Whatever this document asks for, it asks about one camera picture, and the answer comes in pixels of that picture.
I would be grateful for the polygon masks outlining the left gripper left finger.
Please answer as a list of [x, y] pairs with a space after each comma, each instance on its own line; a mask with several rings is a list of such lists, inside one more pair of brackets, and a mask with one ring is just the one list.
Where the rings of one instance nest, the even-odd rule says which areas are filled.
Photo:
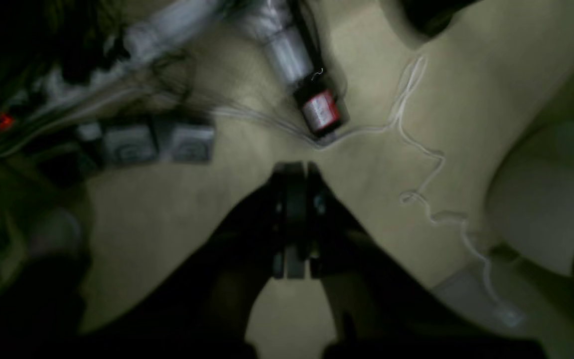
[[80, 359], [255, 359], [245, 333], [270, 279], [306, 273], [303, 163], [283, 162], [152, 293], [78, 339]]

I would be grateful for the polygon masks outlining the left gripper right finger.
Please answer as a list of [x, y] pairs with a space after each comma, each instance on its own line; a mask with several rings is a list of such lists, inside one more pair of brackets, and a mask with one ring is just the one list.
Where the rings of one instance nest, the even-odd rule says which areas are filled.
[[544, 359], [534, 340], [502, 337], [440, 302], [397, 263], [307, 164], [315, 273], [339, 332], [326, 359]]

